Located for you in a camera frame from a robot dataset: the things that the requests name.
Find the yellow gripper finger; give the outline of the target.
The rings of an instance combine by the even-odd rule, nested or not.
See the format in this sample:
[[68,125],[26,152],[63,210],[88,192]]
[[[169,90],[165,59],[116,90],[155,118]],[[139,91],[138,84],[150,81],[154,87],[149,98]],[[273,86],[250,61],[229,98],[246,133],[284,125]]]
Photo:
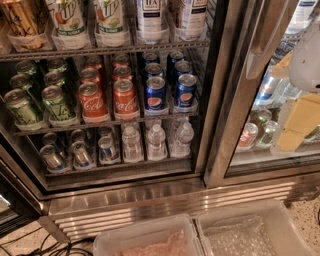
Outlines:
[[309,93],[283,105],[280,116],[280,130],[275,140],[282,152],[294,152],[304,138],[320,124],[320,95]]
[[289,77],[289,65],[291,62],[292,53],[293,51],[289,51],[279,63],[270,69],[269,75],[271,77],[277,79],[287,79]]

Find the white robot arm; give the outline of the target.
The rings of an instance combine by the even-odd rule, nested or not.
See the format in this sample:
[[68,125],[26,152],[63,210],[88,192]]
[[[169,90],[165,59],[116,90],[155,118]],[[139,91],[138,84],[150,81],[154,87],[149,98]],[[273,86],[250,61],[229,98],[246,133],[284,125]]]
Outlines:
[[279,114],[273,146],[295,152],[304,138],[320,124],[320,23],[314,22],[296,45],[289,65],[289,80],[305,92],[287,100]]

